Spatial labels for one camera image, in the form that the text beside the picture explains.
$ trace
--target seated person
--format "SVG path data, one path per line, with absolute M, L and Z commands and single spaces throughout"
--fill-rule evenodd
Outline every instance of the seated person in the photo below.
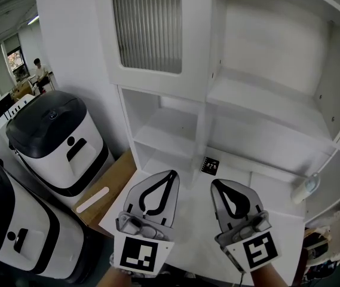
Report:
M 36 78 L 37 78 L 37 86 L 39 93 L 43 94 L 45 92 L 44 86 L 50 83 L 48 77 L 48 71 L 45 66 L 41 65 L 41 61 L 39 59 L 34 60 L 34 65 L 37 66 L 36 70 Z

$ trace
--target cable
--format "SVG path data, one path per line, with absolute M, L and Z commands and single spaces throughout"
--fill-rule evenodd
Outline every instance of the cable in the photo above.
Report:
M 239 287 L 241 287 L 241 284 L 243 283 L 243 277 L 244 277 L 244 272 L 241 273 L 241 279 L 240 279 L 240 285 L 239 285 Z
M 242 273 L 241 273 L 241 279 L 240 279 L 240 285 L 239 285 L 239 287 L 241 287 L 241 284 L 243 283 L 243 277 L 244 277 L 244 273 L 242 272 Z

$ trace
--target white wall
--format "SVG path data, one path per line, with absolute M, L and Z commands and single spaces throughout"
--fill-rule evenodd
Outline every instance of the white wall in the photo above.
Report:
M 94 0 L 37 0 L 45 50 L 59 89 L 79 96 L 114 156 L 129 148 L 117 88 L 100 48 Z
M 41 63 L 46 65 L 49 71 L 51 70 L 38 20 L 19 30 L 19 40 L 26 66 L 31 75 L 35 74 L 35 69 L 37 68 L 34 65 L 35 59 L 40 59 Z

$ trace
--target cabinet door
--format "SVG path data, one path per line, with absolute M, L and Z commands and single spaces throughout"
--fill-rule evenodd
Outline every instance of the cabinet door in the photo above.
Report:
M 206 98 L 212 0 L 95 0 L 111 83 Z

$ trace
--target ceiling light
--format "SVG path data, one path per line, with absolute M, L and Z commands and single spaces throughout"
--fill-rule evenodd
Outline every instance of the ceiling light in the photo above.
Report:
M 37 21 L 39 19 L 39 15 L 34 17 L 27 25 L 31 25 L 33 22 Z

